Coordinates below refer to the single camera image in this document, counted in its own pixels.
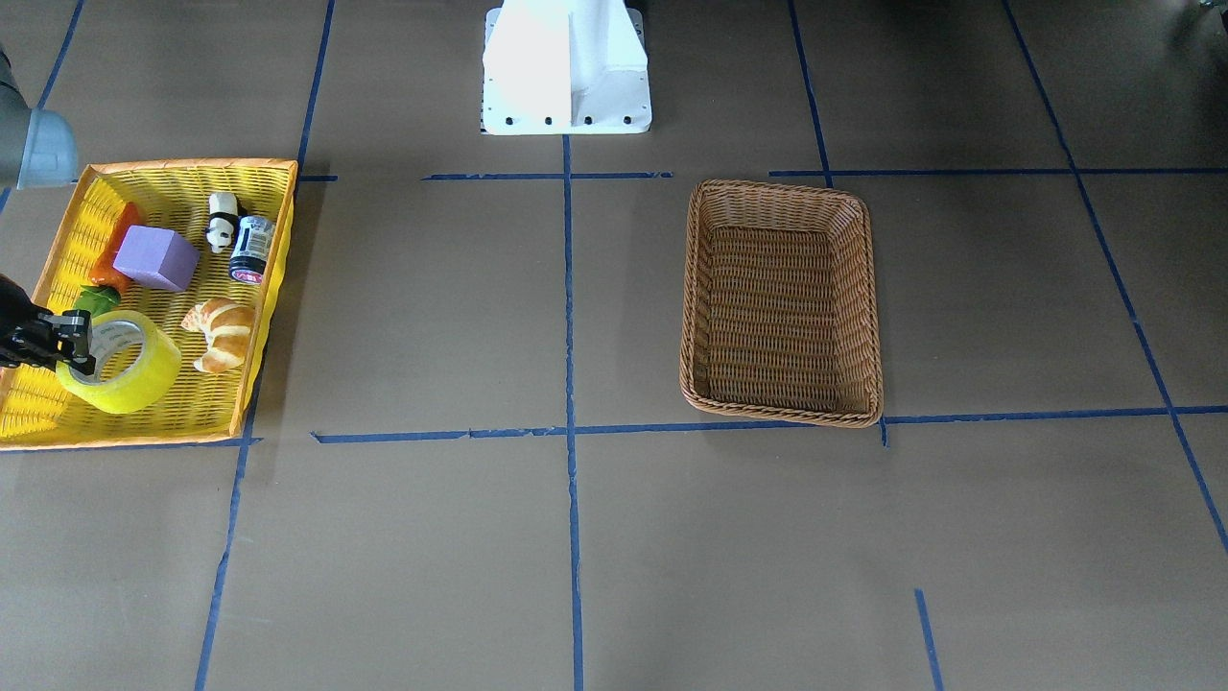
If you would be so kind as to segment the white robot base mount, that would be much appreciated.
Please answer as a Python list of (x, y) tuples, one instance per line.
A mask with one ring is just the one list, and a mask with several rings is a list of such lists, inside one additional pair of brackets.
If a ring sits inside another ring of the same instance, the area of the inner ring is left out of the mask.
[(643, 14), (628, 1), (505, 1), (484, 21), (480, 130), (631, 135), (653, 122)]

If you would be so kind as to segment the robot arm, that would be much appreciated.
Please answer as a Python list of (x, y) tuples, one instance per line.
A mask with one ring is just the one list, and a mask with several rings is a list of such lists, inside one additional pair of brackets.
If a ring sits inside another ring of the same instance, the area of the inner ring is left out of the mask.
[[(1, 53), (1, 182), (14, 191), (65, 185), (79, 171), (79, 146), (60, 114), (32, 107), (14, 79), (12, 61)], [(96, 369), (87, 311), (61, 314), (39, 306), (21, 285), (1, 276), (1, 366), (56, 369), (84, 376)]]

